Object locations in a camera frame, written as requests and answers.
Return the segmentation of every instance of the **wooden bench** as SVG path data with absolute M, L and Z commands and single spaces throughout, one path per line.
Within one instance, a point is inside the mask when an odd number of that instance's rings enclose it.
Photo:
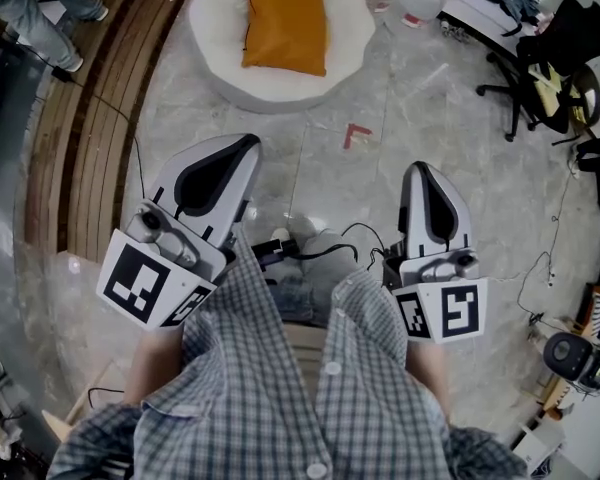
M 92 261 L 104 259 L 111 233 L 119 226 L 144 95 L 183 2 L 123 0 L 89 66 L 85 55 L 78 72 L 84 73 L 84 83 L 76 77 L 84 89 L 53 84 L 44 109 L 49 107 L 50 117 L 41 118 L 34 145 L 36 168 L 32 160 L 30 171 L 27 221 L 33 224 L 25 235 L 30 243 L 50 253 L 66 249 Z M 76 31 L 74 41 L 81 40 L 93 41 L 93 32 Z

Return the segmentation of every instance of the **wooden slat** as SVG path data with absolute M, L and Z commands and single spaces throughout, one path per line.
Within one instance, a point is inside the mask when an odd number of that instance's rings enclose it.
M 127 122 L 122 117 L 117 117 L 104 176 L 98 227 L 97 259 L 99 262 L 104 260 L 111 234 L 119 225 L 129 154 L 144 96 L 164 41 L 183 3 L 184 0 L 167 0 L 160 7 L 133 66 L 121 107 L 125 115 L 130 115 L 131 120 Z
M 109 16 L 103 22 L 79 24 L 72 37 L 85 59 L 84 65 L 74 75 L 74 79 L 85 87 L 88 87 L 93 60 L 106 37 L 107 29 L 125 2 L 125 0 L 103 1 L 110 9 Z M 25 240 L 43 250 L 48 250 L 50 246 L 51 252 L 57 250 L 62 176 L 73 118 L 82 91 L 82 87 L 54 79 L 34 139 L 27 187 Z
M 116 85 L 110 103 L 126 116 L 130 113 L 130 109 L 125 108 L 124 105 L 124 95 L 129 83 L 129 76 L 136 64 L 145 37 L 150 30 L 152 23 L 155 21 L 155 16 L 159 14 L 159 10 L 164 5 L 165 1 L 166 0 L 144 0 L 143 12 L 139 15 L 141 19 L 134 21 L 128 31 L 126 39 L 123 41 L 124 51 L 118 52 L 118 57 L 121 62 L 116 63 L 116 69 L 119 69 L 119 74 L 116 77 Z M 84 220 L 82 220 L 82 222 L 79 221 L 81 227 L 78 230 L 79 240 L 83 241 L 84 238 L 82 237 L 84 237 L 84 235 L 82 235 L 81 231 L 83 229 L 83 222 L 86 222 L 85 257 L 93 261 L 96 261 L 98 257 L 98 217 L 100 214 L 100 206 L 102 204 L 102 183 L 107 168 L 111 137 L 115 129 L 116 120 L 119 117 L 119 113 L 109 106 L 105 106 L 99 113 L 102 115 L 103 125 L 99 133 L 96 131 L 96 134 L 99 135 L 96 139 L 98 140 L 98 147 L 93 153 L 95 155 L 95 162 L 93 175 L 91 176 L 91 188 L 88 192 L 89 197 L 86 197 L 86 193 L 84 196 L 81 194 L 81 200 L 84 197 L 86 208 L 83 207 L 82 212 L 80 213 L 80 217 Z
M 145 0 L 135 0 L 118 30 L 94 89 L 94 93 L 100 96 L 100 99 L 92 97 L 89 101 L 81 132 L 69 198 L 67 249 L 83 258 L 87 257 L 87 224 L 93 173 L 104 118 L 109 108 L 105 102 L 116 104 L 113 100 L 113 92 L 120 76 L 121 66 L 126 60 L 132 43 L 134 34 L 132 25 L 138 27 L 141 20 L 136 18 L 143 15 L 141 11 L 144 4 Z

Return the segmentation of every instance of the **red tape mark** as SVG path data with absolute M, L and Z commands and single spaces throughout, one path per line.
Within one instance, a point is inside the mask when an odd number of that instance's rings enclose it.
M 349 123 L 349 126 L 347 127 L 347 135 L 344 138 L 344 149 L 349 149 L 351 147 L 351 136 L 356 132 L 364 135 L 372 134 L 369 128 L 364 128 L 362 126 L 358 126 L 357 124 Z

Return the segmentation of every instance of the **shirt button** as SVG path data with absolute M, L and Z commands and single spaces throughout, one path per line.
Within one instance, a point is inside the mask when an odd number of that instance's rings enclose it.
M 327 466 L 320 462 L 316 462 L 315 464 L 311 464 L 307 468 L 307 476 L 311 478 L 311 480 L 318 480 L 319 478 L 324 478 L 327 475 Z
M 331 361 L 325 365 L 324 371 L 327 372 L 327 375 L 338 375 L 342 371 L 342 366 L 340 363 Z

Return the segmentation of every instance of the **shirt sleeve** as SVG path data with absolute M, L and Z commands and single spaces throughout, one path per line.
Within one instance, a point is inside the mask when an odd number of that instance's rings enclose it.
M 508 480 L 527 477 L 527 465 L 492 434 L 477 428 L 450 427 L 447 463 L 460 480 Z
M 56 453 L 48 479 L 133 476 L 133 435 L 139 407 L 109 405 L 81 421 Z

